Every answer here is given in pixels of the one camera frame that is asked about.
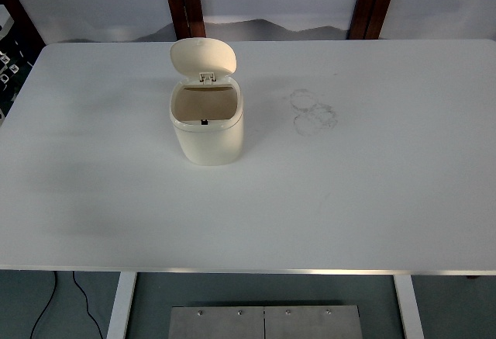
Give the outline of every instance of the scratch mark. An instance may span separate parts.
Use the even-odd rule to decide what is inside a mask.
[[[291,93],[291,107],[298,114],[294,118],[296,132],[302,136],[313,136],[324,129],[332,129],[338,123],[332,107],[323,104],[308,89],[297,89]]]

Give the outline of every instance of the wooden window frame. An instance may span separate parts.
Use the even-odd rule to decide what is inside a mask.
[[[379,39],[391,0],[356,0],[348,38]]]

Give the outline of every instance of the metal plate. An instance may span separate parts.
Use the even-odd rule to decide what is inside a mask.
[[[357,306],[267,306],[266,339],[362,339]]]
[[[262,306],[172,308],[169,339],[264,339]]]
[[[362,339],[357,306],[174,307],[169,339]]]

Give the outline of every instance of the floor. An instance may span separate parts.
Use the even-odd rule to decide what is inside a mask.
[[[76,272],[89,311],[106,337],[119,280]],[[98,338],[71,272],[57,273],[53,301],[34,338]],[[0,271],[0,338],[28,338],[53,290],[52,272]],[[416,276],[426,339],[496,338],[496,277]],[[356,304],[363,338],[403,338],[389,276],[139,274],[127,337],[167,338],[172,306]]]

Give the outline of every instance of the lid hinge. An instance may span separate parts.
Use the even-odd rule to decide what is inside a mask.
[[[215,81],[214,73],[200,73],[200,82],[204,85],[211,85]]]

